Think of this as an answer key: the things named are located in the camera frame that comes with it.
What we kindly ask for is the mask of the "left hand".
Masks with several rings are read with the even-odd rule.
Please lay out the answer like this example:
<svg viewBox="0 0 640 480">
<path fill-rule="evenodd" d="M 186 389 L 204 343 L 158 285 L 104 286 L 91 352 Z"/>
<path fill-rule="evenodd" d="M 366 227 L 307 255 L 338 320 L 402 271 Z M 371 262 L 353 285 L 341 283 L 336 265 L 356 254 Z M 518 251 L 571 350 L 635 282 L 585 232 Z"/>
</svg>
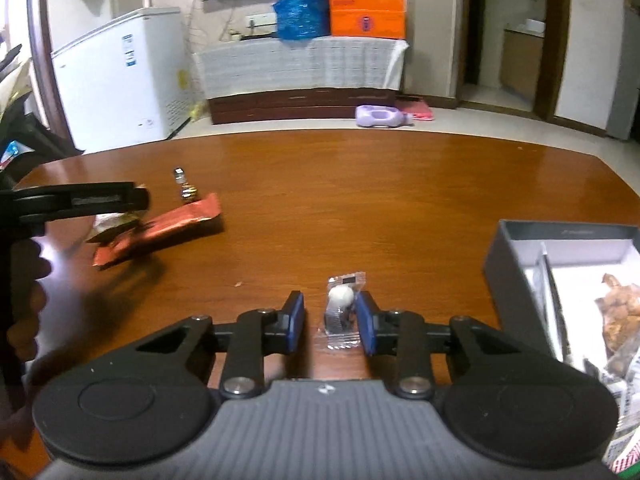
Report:
<svg viewBox="0 0 640 480">
<path fill-rule="evenodd" d="M 1 444 L 20 450 L 32 438 L 25 373 L 38 353 L 40 312 L 47 304 L 41 281 L 51 271 L 32 238 L 1 252 Z"/>
</svg>

